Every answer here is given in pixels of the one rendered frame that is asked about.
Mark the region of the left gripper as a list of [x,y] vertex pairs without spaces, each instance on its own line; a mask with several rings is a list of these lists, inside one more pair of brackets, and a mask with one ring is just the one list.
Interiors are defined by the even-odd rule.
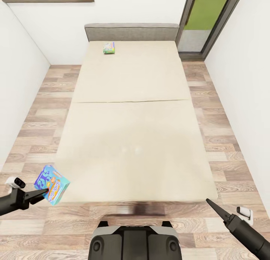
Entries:
[[21,209],[26,210],[29,208],[29,204],[34,205],[45,198],[43,193],[49,191],[48,188],[24,192],[20,188],[12,189],[12,193],[0,197],[0,216]]

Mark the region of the board game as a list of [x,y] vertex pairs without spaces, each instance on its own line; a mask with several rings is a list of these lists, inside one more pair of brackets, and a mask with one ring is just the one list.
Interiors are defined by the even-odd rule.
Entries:
[[42,196],[52,205],[59,203],[70,181],[60,174],[52,165],[47,165],[41,171],[38,179],[35,181],[33,187],[36,190],[48,188],[49,191],[43,193]]
[[105,42],[103,45],[104,53],[114,53],[114,42]]

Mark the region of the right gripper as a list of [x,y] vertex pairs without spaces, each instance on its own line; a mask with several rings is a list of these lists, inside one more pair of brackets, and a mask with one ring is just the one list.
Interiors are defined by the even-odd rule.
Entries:
[[229,232],[238,239],[251,253],[256,254],[264,245],[265,238],[253,229],[244,220],[234,214],[230,214],[216,205],[210,199],[206,199],[207,203],[218,213],[223,219]]

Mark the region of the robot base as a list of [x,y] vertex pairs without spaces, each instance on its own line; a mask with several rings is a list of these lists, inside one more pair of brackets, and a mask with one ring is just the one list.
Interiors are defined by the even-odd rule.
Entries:
[[182,260],[180,242],[170,221],[162,226],[108,226],[93,231],[88,260]]

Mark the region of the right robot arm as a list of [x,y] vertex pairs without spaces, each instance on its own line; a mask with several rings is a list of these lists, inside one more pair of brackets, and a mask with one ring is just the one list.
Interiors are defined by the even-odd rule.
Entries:
[[251,227],[253,225],[252,210],[237,207],[237,212],[240,215],[231,215],[210,199],[207,198],[206,201],[223,219],[229,232],[251,253],[259,260],[270,260],[270,242]]

